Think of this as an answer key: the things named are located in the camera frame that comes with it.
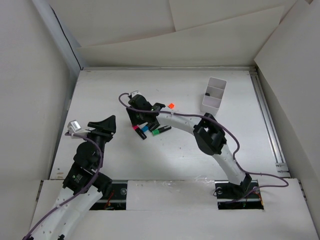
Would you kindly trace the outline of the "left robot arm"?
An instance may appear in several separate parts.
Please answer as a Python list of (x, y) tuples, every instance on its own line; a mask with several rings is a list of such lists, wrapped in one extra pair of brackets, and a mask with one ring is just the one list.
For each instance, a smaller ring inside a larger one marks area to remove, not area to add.
[(77, 224), (101, 198), (112, 193), (112, 179), (101, 173), (106, 143), (116, 133), (116, 117), (89, 122), (83, 129), (76, 120), (67, 125), (66, 136), (82, 139), (73, 164), (51, 210), (26, 234), (26, 240), (68, 240)]

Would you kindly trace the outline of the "orange highlighter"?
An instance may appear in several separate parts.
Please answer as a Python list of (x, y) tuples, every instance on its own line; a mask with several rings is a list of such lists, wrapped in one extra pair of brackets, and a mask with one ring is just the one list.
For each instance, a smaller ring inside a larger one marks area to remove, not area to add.
[(170, 104), (168, 105), (168, 107), (169, 107), (170, 109), (174, 109), (174, 108), (175, 108), (175, 105), (174, 105), (173, 103), (170, 103)]

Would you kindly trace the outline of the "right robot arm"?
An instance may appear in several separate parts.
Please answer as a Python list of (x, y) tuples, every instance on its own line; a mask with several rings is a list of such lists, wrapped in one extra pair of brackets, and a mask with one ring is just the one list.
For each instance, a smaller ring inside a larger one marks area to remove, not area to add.
[(140, 92), (128, 95), (126, 108), (133, 125), (159, 124), (185, 131), (195, 137), (201, 152), (213, 157), (228, 179), (229, 199), (239, 199), (249, 192), (251, 176), (242, 170), (234, 160), (226, 139), (224, 129), (218, 125), (210, 113), (200, 116), (178, 113), (162, 103), (149, 103)]

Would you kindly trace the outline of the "pink highlighter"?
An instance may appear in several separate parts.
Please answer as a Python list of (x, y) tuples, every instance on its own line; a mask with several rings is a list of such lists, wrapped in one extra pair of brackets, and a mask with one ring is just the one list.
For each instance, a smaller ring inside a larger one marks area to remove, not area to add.
[(143, 132), (143, 130), (138, 126), (138, 125), (135, 125), (132, 127), (133, 130), (139, 135), (139, 137), (142, 139), (142, 140), (145, 140), (147, 138), (147, 136), (145, 135), (145, 133)]

